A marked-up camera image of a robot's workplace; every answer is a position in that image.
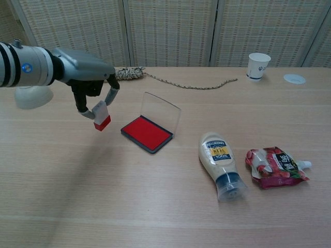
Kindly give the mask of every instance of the white spout cap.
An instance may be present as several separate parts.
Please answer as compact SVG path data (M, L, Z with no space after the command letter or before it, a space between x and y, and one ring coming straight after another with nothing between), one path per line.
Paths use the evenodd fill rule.
M300 167L301 169L307 169L311 168L311 162L310 161L300 161Z

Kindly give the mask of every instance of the hellmann's label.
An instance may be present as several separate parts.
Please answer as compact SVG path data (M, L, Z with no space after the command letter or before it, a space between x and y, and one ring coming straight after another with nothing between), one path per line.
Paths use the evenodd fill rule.
M209 141L206 143L206 147L209 148L214 161L231 159L224 141Z

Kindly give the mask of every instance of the woven screen panel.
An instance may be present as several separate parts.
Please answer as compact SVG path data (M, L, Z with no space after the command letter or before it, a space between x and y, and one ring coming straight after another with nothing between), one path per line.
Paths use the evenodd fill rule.
M135 66L208 65L215 1L127 1Z
M21 26L15 20L6 0L0 0L0 41L12 42L21 39L26 44Z
M310 67L331 68L331 12L329 12L328 15L329 16L325 19L326 23L323 24L327 27L326 32L318 34L320 40L316 41L318 48L309 63Z
M300 66L327 1L226 0L216 66L247 66L254 52L270 55L272 67Z
M117 0L20 0L41 47L84 50L114 66L125 66Z

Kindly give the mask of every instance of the red pouch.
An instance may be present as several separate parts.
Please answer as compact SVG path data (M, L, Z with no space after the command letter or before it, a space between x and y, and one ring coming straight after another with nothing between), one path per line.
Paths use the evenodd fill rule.
M293 186L309 180L303 169L310 168L311 163L295 161L278 147L251 149L246 154L245 162L251 169L252 178L263 189Z

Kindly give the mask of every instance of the clear plastic lid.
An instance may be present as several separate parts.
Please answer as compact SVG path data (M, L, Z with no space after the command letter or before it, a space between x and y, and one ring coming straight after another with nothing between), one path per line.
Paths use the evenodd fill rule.
M235 200L244 196L247 186L238 173L226 173L217 178L217 197L219 201Z
M181 109L174 104L155 96L144 93L140 115L171 132L175 136L179 123Z

